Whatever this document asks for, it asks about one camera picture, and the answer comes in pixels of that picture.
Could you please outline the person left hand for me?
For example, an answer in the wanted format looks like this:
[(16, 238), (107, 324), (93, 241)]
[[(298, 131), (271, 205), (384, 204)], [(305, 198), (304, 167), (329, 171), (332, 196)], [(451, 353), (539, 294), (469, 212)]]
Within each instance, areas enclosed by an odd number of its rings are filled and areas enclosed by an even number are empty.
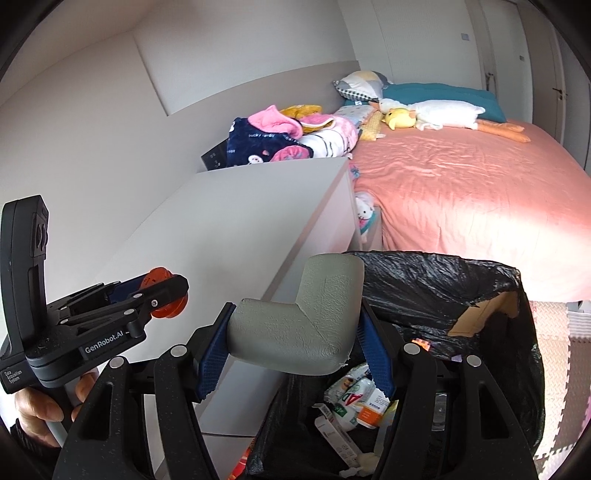
[[(79, 404), (71, 413), (74, 421), (98, 378), (96, 369), (82, 375), (74, 389)], [(48, 422), (61, 423), (64, 413), (58, 404), (44, 393), (30, 388), (15, 394), (15, 406), (18, 412), (20, 426), (24, 433), (41, 445), (57, 448), (60, 446), (55, 436), (49, 430)]]

